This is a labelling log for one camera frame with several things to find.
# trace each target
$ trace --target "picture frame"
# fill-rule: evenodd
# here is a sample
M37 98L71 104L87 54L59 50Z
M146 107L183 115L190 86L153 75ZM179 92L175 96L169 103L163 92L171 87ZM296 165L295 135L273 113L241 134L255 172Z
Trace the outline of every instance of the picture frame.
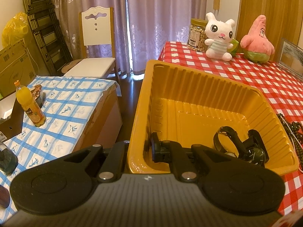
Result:
M303 80L303 49L282 38L278 54L278 67Z

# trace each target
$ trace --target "black bead necklace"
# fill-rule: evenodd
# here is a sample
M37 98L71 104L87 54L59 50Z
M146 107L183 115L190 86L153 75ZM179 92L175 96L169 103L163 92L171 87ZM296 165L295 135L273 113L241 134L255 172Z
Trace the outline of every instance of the black bead necklace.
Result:
M292 122L289 123L286 118L283 116L283 114L277 114L281 124L283 125L293 147L296 150L296 154L299 158L300 166L303 169L303 134L299 132L300 128L301 131L303 131L303 125L300 122Z

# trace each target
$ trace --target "orange bottle cap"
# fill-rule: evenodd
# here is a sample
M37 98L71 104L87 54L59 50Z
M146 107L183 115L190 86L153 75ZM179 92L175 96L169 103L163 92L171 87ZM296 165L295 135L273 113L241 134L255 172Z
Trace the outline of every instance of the orange bottle cap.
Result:
M16 82L14 82L14 85L15 85L16 87L19 86L19 85L20 85L20 81L17 80Z

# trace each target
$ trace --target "striped shirt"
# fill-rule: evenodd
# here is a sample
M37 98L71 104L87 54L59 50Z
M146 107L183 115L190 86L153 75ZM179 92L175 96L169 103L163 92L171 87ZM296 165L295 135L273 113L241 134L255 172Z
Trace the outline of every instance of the striped shirt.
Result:
M227 44L219 41L214 41L208 48L216 51L218 55L224 55L227 51Z

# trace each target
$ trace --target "dark floor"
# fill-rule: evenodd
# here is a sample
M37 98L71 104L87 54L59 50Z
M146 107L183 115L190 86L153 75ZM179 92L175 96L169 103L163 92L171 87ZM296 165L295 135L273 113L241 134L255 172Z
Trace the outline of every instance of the dark floor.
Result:
M134 80L132 77L121 79L122 97L118 97L118 101L123 124L117 137L117 142L130 140L131 138L141 85L142 80Z

